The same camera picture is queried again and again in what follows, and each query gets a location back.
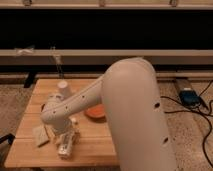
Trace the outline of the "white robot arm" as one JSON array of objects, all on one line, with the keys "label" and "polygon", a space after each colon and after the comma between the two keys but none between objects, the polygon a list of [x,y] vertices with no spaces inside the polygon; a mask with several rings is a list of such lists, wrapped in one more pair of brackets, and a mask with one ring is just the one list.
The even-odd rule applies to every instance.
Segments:
[{"label": "white robot arm", "polygon": [[150,62],[140,57],[115,62],[71,97],[49,98],[41,120],[62,134],[70,115],[99,103],[106,112],[121,171],[178,171]]}]

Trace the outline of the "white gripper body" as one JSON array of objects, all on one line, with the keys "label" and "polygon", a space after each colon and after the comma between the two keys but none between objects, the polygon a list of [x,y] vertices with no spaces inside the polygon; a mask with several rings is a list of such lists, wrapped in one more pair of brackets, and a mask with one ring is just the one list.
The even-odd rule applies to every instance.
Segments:
[{"label": "white gripper body", "polygon": [[52,123],[52,131],[56,136],[64,134],[70,130],[72,126],[69,118],[59,119]]}]

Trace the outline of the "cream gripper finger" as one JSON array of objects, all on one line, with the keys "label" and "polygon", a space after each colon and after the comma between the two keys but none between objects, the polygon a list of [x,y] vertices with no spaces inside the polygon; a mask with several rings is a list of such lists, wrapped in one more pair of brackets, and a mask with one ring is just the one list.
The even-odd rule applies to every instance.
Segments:
[{"label": "cream gripper finger", "polygon": [[74,130],[73,131],[73,140],[77,140],[80,137],[80,132],[79,130]]},{"label": "cream gripper finger", "polygon": [[53,143],[54,143],[56,146],[60,145],[61,142],[62,142],[62,137],[61,137],[61,136],[55,136],[55,137],[53,138]]}]

